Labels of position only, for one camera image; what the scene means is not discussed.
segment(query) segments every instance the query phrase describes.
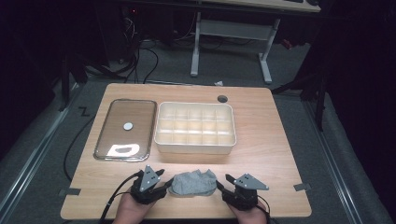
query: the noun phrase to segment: desk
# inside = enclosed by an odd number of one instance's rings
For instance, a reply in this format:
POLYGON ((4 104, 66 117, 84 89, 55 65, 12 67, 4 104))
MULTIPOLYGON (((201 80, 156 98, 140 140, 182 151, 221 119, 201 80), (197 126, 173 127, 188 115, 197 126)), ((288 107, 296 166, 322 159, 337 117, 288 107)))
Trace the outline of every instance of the desk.
POLYGON ((140 6, 153 7, 170 7, 173 9, 194 9, 197 11, 220 11, 233 12, 233 8, 240 12, 254 10, 256 12, 265 12, 265 9, 275 9, 276 14, 282 14, 282 11, 294 12, 320 12, 320 7, 311 6, 306 1, 302 3, 295 3, 286 0, 202 0, 201 5, 197 5, 198 1, 177 1, 172 2, 168 0, 107 0, 108 2, 118 2, 123 4, 134 4, 140 6))
MULTIPOLYGON (((271 92, 265 88, 168 86, 139 84, 110 84, 100 104, 86 146, 70 188, 81 189, 80 194, 68 195, 61 211, 65 219, 99 218, 106 202, 117 186, 129 175, 149 164, 154 170, 164 169, 163 184, 174 175, 196 169, 212 170, 226 189, 234 186, 225 174, 239 177, 250 173, 260 179, 269 190, 259 194, 271 206, 273 217, 307 217, 311 207, 305 192, 294 185, 302 183, 288 139, 271 92), (164 101, 218 103, 219 95, 228 97, 233 108, 237 143, 229 155, 191 155, 160 153, 153 142, 144 162, 97 161, 94 147, 113 100, 120 98, 164 101)), ((132 186, 125 185, 123 190, 132 186)), ((120 197, 116 198, 107 218, 114 218, 120 197)), ((233 217, 216 190, 210 197, 177 198, 168 193, 159 200, 147 218, 228 218, 233 217)))
MULTIPOLYGON (((279 1, 279 0, 206 0, 206 2, 215 2, 222 4, 233 4, 250 7, 269 7, 275 9, 287 9, 297 10, 304 12, 319 12, 320 7, 313 7, 307 4, 305 1, 302 3, 294 3, 290 1, 279 1)), ((197 77, 199 70, 199 55, 200 55, 200 35, 220 35, 228 37, 246 38, 254 40, 264 40, 266 42, 265 48, 259 54, 260 65, 262 67, 262 75, 266 84, 272 83, 271 74, 268 68, 267 57, 270 48, 273 44, 276 36, 276 31, 280 19, 276 19, 273 25, 256 25, 246 24, 239 22, 229 21, 212 21, 212 20, 201 20, 201 12, 197 13, 197 20, 195 25, 195 45, 192 53, 191 62, 191 76, 197 77)))

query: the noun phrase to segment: tray lid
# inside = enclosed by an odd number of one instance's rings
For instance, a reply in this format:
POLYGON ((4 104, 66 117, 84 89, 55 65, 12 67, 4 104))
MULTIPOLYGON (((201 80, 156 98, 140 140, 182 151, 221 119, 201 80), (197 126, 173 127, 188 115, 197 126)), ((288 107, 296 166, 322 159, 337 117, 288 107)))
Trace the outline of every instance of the tray lid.
POLYGON ((119 99, 110 104, 93 156, 107 161, 144 161, 149 157, 157 104, 119 99))

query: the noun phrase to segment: hand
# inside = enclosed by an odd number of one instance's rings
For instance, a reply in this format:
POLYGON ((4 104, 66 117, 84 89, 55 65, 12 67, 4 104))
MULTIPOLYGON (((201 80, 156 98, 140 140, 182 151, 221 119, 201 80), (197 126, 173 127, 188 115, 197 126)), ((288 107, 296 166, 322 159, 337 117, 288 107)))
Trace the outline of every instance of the hand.
POLYGON ((145 218, 146 214, 155 203, 156 202, 150 204, 137 203, 131 194, 124 193, 121 196, 119 208, 113 224, 138 224, 145 218))
MULTIPOLYGON (((267 224, 267 218, 264 212, 257 207, 254 207, 248 211, 239 211, 232 205, 227 205, 235 214, 239 224, 267 224)), ((259 201, 257 205, 265 210, 265 205, 262 204, 262 202, 259 201)))

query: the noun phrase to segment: white plastic bin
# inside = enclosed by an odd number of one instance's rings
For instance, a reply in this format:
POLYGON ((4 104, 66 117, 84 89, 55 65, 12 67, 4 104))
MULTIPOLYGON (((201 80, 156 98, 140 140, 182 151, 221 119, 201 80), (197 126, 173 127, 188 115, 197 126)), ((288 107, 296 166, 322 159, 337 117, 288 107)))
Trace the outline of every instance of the white plastic bin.
POLYGON ((154 141, 161 152, 229 154, 236 144, 233 109, 226 104, 164 102, 154 141))

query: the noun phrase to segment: gray cloth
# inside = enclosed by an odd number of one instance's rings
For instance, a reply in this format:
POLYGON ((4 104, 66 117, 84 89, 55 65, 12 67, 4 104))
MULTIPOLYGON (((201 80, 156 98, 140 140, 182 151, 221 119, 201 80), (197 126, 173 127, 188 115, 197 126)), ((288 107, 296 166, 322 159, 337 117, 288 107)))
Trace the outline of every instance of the gray cloth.
POLYGON ((216 190, 216 175, 207 170, 200 170, 175 175, 169 191, 176 195, 209 196, 216 190))

